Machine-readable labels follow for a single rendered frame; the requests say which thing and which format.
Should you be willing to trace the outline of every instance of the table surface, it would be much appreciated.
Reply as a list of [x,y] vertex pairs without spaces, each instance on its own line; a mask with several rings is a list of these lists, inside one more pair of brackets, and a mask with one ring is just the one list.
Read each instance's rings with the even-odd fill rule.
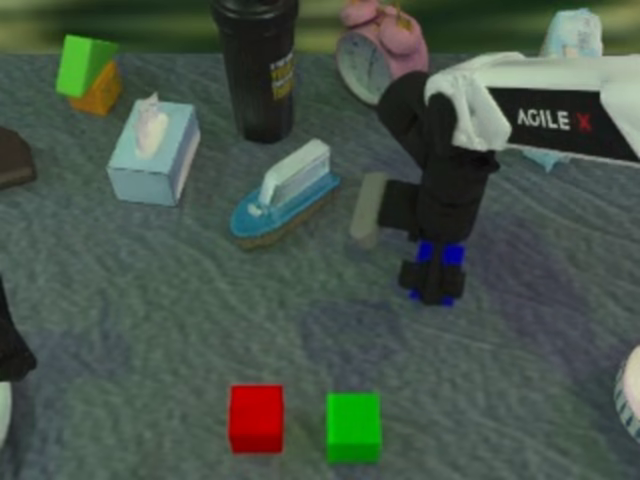
[[[458,60],[437,57],[435,68]],[[453,309],[396,285],[414,246],[371,252],[349,222],[364,173],[418,171],[329,56],[299,62],[297,122],[272,146],[238,138],[217,56],[125,56],[114,112],[73,111],[57,58],[3,56],[0,121],[39,179],[0,193],[0,265],[40,360],[14,389],[2,480],[640,478],[619,424],[619,363],[640,343],[640,170],[573,161],[551,174],[501,156]],[[179,208],[117,201],[105,171],[133,101],[193,103],[202,144]],[[343,189],[273,248],[245,253],[229,215],[309,139]],[[286,388],[285,453],[234,457],[228,389]],[[330,391],[381,393],[379,465],[327,466]]]

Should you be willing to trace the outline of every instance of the green background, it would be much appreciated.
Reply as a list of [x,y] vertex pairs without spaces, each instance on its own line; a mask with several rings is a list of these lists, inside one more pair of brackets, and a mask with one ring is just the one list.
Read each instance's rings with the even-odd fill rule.
[[[301,0],[298,49],[330,52],[343,0]],[[640,50],[640,1],[404,0],[434,52],[538,50],[558,9],[600,15],[609,53]],[[206,0],[0,0],[0,48],[57,51],[66,33],[121,42],[134,51],[209,52],[218,48]]]

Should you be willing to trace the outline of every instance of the red x logo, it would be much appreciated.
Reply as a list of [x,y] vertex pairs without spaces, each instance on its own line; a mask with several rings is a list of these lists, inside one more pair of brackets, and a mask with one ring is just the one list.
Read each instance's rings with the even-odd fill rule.
[[591,114],[590,113],[576,113],[578,119],[578,129],[581,132],[591,132]]

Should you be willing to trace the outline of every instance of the white boat cabin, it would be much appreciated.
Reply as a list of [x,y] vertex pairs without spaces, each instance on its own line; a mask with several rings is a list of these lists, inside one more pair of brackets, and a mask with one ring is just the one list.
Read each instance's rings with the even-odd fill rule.
[[331,147],[314,139],[283,158],[264,175],[260,195],[249,212],[258,216],[287,203],[331,171]]

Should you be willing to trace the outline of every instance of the black cup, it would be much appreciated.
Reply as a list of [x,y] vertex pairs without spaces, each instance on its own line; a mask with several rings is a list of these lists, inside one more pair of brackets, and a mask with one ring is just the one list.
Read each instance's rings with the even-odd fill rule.
[[293,127],[298,0],[211,0],[238,132],[275,143]]

